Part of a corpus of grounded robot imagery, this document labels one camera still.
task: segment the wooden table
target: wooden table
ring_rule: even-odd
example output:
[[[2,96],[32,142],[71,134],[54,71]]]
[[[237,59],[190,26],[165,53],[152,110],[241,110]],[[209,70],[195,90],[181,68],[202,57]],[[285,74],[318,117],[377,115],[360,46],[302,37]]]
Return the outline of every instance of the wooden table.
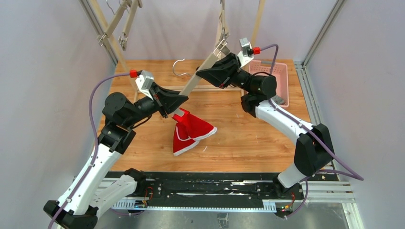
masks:
[[[176,66],[177,73],[193,73],[202,60],[189,60]],[[289,112],[309,122],[297,72],[292,60],[277,62],[288,65]],[[131,69],[153,73],[160,86],[185,85],[188,76],[175,76],[174,61],[127,61]],[[116,73],[123,73],[119,64]],[[201,80],[200,85],[209,85]],[[112,82],[110,93],[122,92],[134,98],[132,86],[125,77]],[[175,121],[159,114],[136,128],[131,145],[112,170],[133,167],[144,171],[223,171],[280,172],[293,161],[295,146],[271,125],[245,113],[240,92],[193,92],[182,107],[218,128],[215,135],[200,141],[193,149],[173,156],[172,142]]]

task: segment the white wall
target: white wall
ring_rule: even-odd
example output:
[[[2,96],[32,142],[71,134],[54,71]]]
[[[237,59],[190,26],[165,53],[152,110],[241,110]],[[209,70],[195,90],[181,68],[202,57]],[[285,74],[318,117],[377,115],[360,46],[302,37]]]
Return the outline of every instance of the white wall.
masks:
[[[367,229],[404,228],[405,1],[347,1],[308,71]]]
[[[278,43],[280,59],[302,61],[336,0],[267,0],[257,36],[257,46]],[[105,0],[98,1],[107,20],[113,14]],[[108,0],[113,10],[118,0]],[[250,39],[259,0],[227,0],[226,20],[230,48],[240,50],[239,39]],[[213,51],[221,5],[219,0],[144,0],[131,29],[127,59],[205,59]],[[124,20],[114,32],[122,33]],[[261,59],[273,58],[273,51]]]
[[[77,0],[2,1],[0,21],[0,228],[46,228],[44,204],[92,147],[90,92],[114,66]]]

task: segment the gray floor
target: gray floor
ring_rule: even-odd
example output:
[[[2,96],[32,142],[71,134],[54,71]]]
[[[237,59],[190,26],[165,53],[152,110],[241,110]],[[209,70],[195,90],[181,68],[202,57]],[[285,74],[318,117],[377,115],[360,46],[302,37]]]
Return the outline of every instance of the gray floor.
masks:
[[[145,211],[128,217],[108,211],[96,229],[221,229],[218,213]],[[308,204],[288,220],[281,220],[273,213],[230,212],[228,225],[224,220],[221,222],[223,229],[348,229],[341,204]]]

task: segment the wooden tabletop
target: wooden tabletop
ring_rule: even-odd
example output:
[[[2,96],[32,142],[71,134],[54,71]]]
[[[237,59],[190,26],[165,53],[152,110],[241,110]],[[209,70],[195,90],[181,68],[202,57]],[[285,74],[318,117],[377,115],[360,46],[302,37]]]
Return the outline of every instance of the wooden tabletop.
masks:
[[[192,74],[202,62],[180,62],[176,71]],[[287,110],[309,122],[293,61],[277,62],[288,65],[290,106]],[[155,82],[162,87],[185,85],[190,77],[173,75],[173,63],[174,61],[127,61],[131,69],[152,72]],[[116,73],[122,73],[120,65]],[[200,85],[209,83],[201,80]],[[113,80],[110,89],[110,93],[112,92],[122,92],[130,100],[134,98],[134,89],[126,77]],[[216,126],[217,133],[200,141],[195,148],[173,156],[175,121],[154,114],[147,123],[135,129],[137,135],[112,170],[132,167],[144,171],[280,172],[293,161],[294,144],[271,125],[245,113],[240,104],[240,92],[193,92],[181,107]]]

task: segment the pink basket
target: pink basket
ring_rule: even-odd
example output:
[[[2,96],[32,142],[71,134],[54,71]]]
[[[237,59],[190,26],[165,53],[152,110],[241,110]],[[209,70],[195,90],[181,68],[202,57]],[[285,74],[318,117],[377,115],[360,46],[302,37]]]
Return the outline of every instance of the pink basket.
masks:
[[[254,74],[256,72],[266,72],[270,73],[271,62],[269,61],[251,61],[249,64],[249,73]],[[288,96],[288,67],[285,63],[274,64],[273,76],[276,77],[277,89],[276,94],[286,101],[285,105],[280,105],[281,107],[288,107],[289,96]]]

